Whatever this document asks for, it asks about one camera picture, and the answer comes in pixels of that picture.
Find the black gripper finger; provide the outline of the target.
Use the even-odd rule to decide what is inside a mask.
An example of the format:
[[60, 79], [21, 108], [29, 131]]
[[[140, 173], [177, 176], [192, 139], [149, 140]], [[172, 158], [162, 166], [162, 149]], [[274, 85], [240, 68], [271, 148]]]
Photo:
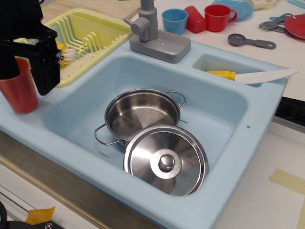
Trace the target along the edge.
[[19, 76], [20, 70], [14, 55], [0, 55], [0, 79], [7, 80]]
[[28, 59], [39, 94], [48, 94], [60, 82], [60, 60], [58, 56], [33, 53]]

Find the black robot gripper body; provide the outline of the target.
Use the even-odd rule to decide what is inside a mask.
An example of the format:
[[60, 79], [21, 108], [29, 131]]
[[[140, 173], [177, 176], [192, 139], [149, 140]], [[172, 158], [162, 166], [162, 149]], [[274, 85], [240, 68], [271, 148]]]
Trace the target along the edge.
[[39, 0], [2, 0], [0, 2], [0, 48], [29, 60], [60, 62], [57, 32], [42, 24]]

